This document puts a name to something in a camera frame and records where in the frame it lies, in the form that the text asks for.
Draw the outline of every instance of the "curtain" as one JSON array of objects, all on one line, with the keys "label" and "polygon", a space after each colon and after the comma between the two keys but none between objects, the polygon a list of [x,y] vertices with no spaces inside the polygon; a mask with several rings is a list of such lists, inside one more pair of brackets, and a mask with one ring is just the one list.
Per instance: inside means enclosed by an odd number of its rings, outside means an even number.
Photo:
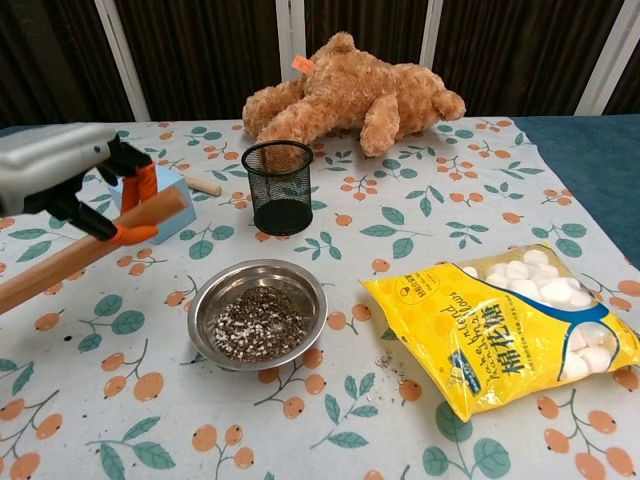
[{"label": "curtain", "polygon": [[307,55],[336,32],[390,63],[418,63],[428,0],[305,0]]},{"label": "curtain", "polygon": [[572,115],[623,0],[445,0],[433,70],[467,115]]},{"label": "curtain", "polygon": [[153,120],[240,118],[280,82],[275,3],[116,0]]},{"label": "curtain", "polygon": [[93,1],[3,1],[0,18],[0,128],[133,120]]},{"label": "curtain", "polygon": [[629,58],[604,113],[605,115],[640,113],[640,43],[636,45]]}]

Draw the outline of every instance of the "white marshmallow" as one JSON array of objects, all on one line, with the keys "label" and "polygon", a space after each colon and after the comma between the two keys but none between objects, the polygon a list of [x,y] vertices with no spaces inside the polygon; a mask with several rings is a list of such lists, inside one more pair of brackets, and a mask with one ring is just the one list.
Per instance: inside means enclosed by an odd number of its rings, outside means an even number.
[{"label": "white marshmallow", "polygon": [[567,342],[567,350],[570,352],[577,352],[578,350],[582,350],[587,346],[587,342],[580,333],[578,328],[574,328],[573,332],[569,336],[569,341]]},{"label": "white marshmallow", "polygon": [[582,290],[573,290],[573,292],[571,292],[571,298],[569,299],[569,305],[578,310],[583,310],[591,305],[591,297]]},{"label": "white marshmallow", "polygon": [[591,373],[606,372],[611,363],[611,354],[604,347],[587,347],[580,352],[580,358],[584,360]]},{"label": "white marshmallow", "polygon": [[567,302],[571,298],[573,289],[569,284],[559,278],[552,280],[540,289],[540,295],[545,302],[549,302],[554,307]]},{"label": "white marshmallow", "polygon": [[526,280],[527,278],[529,278],[529,270],[520,260],[512,260],[507,264],[507,279]]},{"label": "white marshmallow", "polygon": [[606,348],[609,354],[613,357],[613,354],[618,350],[618,340],[614,335],[609,333],[606,337],[604,337],[602,347]]},{"label": "white marshmallow", "polygon": [[509,282],[509,289],[536,302],[542,300],[540,291],[536,283],[532,280],[511,280]]},{"label": "white marshmallow", "polygon": [[567,352],[560,380],[578,380],[587,375],[589,375],[589,366],[587,363],[579,355],[573,352]]},{"label": "white marshmallow", "polygon": [[527,266],[527,271],[529,272],[529,278],[533,278],[538,273],[538,265],[535,263],[525,263]]},{"label": "white marshmallow", "polygon": [[576,290],[582,290],[582,286],[577,278],[573,277],[561,277],[564,278],[571,288],[575,288]]},{"label": "white marshmallow", "polygon": [[580,330],[585,342],[587,342],[587,345],[590,347],[602,345],[606,341],[607,336],[611,335],[611,332],[609,332],[606,327],[595,322],[583,323],[576,329]]},{"label": "white marshmallow", "polygon": [[541,263],[539,265],[536,265],[536,267],[536,275],[540,278],[558,278],[560,276],[560,272],[553,265]]},{"label": "white marshmallow", "polygon": [[493,285],[498,288],[507,288],[509,282],[502,275],[498,275],[497,273],[493,273],[487,277],[487,283]]},{"label": "white marshmallow", "polygon": [[478,278],[478,270],[473,267],[464,267],[462,271],[467,275],[471,275],[473,278]]},{"label": "white marshmallow", "polygon": [[531,281],[534,282],[536,284],[536,286],[538,287],[538,289],[544,287],[545,285],[548,285],[549,283],[551,283],[554,279],[553,278],[547,278],[547,277],[539,277],[537,275],[533,275],[531,277]]},{"label": "white marshmallow", "polygon": [[506,263],[496,263],[495,265],[491,265],[487,269],[487,277],[497,273],[501,277],[507,276],[507,264]]},{"label": "white marshmallow", "polygon": [[541,250],[528,250],[522,256],[522,261],[524,261],[524,263],[531,263],[531,264],[539,264],[539,263],[547,264],[549,263],[549,257],[547,257],[547,254]]}]

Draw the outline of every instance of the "floral tablecloth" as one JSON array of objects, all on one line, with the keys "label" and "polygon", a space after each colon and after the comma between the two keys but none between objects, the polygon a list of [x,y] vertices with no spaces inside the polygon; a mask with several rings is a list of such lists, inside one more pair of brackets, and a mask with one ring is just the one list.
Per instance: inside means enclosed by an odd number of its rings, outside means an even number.
[{"label": "floral tablecloth", "polygon": [[[0,478],[566,479],[638,468],[638,367],[462,423],[357,281],[543,240],[640,329],[640,273],[511,120],[442,123],[371,160],[357,132],[333,132],[313,146],[314,221],[290,238],[252,225],[240,163],[252,142],[238,122],[117,128],[223,195],[192,192],[198,218],[185,230],[120,249],[2,316]],[[83,199],[117,215],[98,176],[84,185]],[[0,220],[0,281],[80,237],[44,214]],[[217,271],[259,258],[313,272],[331,315],[293,364],[223,371],[191,346],[186,311]]]}]

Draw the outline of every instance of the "light blue box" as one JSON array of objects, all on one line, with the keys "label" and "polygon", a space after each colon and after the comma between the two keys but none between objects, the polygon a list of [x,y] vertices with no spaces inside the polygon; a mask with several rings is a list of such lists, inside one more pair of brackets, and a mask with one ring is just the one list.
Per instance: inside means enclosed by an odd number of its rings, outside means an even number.
[{"label": "light blue box", "polygon": [[[191,195],[189,193],[187,181],[182,175],[172,172],[167,168],[156,166],[156,177],[158,179],[159,192],[161,192],[165,188],[177,187],[188,203],[187,208],[185,208],[182,212],[174,215],[166,222],[158,225],[158,234],[151,240],[149,240],[149,242],[154,245],[159,245],[171,235],[179,232],[191,222],[193,222],[196,219],[196,211],[193,208],[193,202],[191,201]],[[111,193],[111,198],[116,204],[116,207],[118,207],[118,210],[120,210],[120,206],[122,205],[122,181],[120,179],[118,179],[118,185],[116,185],[115,187],[109,185],[109,193]]]}]

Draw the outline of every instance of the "wooden dowel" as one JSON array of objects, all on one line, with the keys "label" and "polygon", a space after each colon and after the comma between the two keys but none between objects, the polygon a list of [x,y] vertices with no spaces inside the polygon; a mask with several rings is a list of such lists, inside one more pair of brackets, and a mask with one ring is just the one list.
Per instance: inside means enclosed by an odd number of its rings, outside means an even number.
[{"label": "wooden dowel", "polygon": [[211,180],[202,180],[195,177],[187,177],[186,175],[184,175],[184,179],[187,181],[189,188],[199,192],[208,193],[213,197],[219,197],[222,195],[222,187],[216,182],[212,182]]},{"label": "wooden dowel", "polygon": [[[158,225],[186,207],[187,202],[180,190],[171,187],[129,210],[114,220],[114,223],[125,227]],[[118,245],[101,242],[90,235],[72,243],[46,260],[0,284],[0,315],[118,248]]]}]

